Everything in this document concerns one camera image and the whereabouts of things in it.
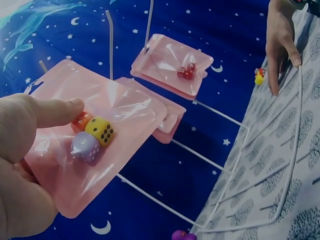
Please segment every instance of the red die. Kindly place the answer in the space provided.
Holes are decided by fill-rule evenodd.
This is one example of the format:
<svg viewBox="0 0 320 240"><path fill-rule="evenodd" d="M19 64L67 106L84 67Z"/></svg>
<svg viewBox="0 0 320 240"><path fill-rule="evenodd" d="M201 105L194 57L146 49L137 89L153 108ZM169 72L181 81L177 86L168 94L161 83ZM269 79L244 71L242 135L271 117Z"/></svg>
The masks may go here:
<svg viewBox="0 0 320 240"><path fill-rule="evenodd" d="M83 111L80 116L78 116L72 123L71 128L75 133L84 132L88 122L93 119L90 113Z"/></svg>
<svg viewBox="0 0 320 240"><path fill-rule="evenodd" d="M176 72L176 74L178 75L178 77L184 78L186 71L187 70L184 67L179 67L178 71Z"/></svg>
<svg viewBox="0 0 320 240"><path fill-rule="evenodd" d="M186 69L192 72L196 71L196 63L195 62L188 63Z"/></svg>
<svg viewBox="0 0 320 240"><path fill-rule="evenodd" d="M183 77L184 77L185 79L191 80L191 79L194 78L194 72L191 71L191 70L187 70L187 71L185 71Z"/></svg>

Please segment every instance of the white star print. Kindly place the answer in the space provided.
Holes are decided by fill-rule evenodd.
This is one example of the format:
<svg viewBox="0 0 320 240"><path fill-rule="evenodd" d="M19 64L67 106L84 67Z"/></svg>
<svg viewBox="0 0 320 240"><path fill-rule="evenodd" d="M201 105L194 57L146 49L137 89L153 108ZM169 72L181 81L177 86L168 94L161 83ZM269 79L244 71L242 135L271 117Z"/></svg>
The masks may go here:
<svg viewBox="0 0 320 240"><path fill-rule="evenodd" d="M231 142L229 141L229 139L223 139L223 145L229 146Z"/></svg>

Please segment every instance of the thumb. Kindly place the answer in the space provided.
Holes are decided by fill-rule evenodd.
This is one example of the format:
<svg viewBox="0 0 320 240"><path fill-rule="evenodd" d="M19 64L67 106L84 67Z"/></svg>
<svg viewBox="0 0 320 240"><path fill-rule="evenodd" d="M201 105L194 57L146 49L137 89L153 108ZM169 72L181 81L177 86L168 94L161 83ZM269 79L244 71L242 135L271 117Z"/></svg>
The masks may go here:
<svg viewBox="0 0 320 240"><path fill-rule="evenodd" d="M288 52L288 56L292 62L292 65L298 68L301 65L301 57L293 39L291 37L286 38L283 43L283 46Z"/></svg>

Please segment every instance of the blue blanket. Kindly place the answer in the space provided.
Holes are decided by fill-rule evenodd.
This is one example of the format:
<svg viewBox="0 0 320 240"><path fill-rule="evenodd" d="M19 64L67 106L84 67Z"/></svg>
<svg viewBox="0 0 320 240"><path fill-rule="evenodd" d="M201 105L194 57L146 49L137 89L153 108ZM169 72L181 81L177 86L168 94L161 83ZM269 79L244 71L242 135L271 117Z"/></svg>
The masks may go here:
<svg viewBox="0 0 320 240"><path fill-rule="evenodd" d="M267 0L155 0L150 35L167 35L212 56L214 63L197 99L242 121L254 70L265 55L267 6ZM72 58L108 77L107 9L114 23L114 79L130 77L131 64L144 45L149 7L148 0L34 0L0 19L0 96L23 92L38 79L43 74L40 60L49 69ZM177 141L224 164L237 125L138 81L187 109L174 136ZM220 171L174 143L164 145L150 137L121 174L195 220ZM92 226L108 226L110 231L97 234ZM30 238L168 240L173 231L189 228L189 223L115 178L79 217L58 215L47 231Z"/></svg>

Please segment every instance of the red dice pair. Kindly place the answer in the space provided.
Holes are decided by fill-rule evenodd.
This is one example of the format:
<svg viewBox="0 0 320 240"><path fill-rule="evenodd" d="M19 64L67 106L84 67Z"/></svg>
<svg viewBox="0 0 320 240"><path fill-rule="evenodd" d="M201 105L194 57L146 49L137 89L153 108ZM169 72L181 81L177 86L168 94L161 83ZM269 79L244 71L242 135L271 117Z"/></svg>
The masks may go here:
<svg viewBox="0 0 320 240"><path fill-rule="evenodd" d="M196 64L194 62L188 63L187 67L179 67L177 70L177 75L180 78L191 80L194 78L194 71L196 70Z"/></svg>

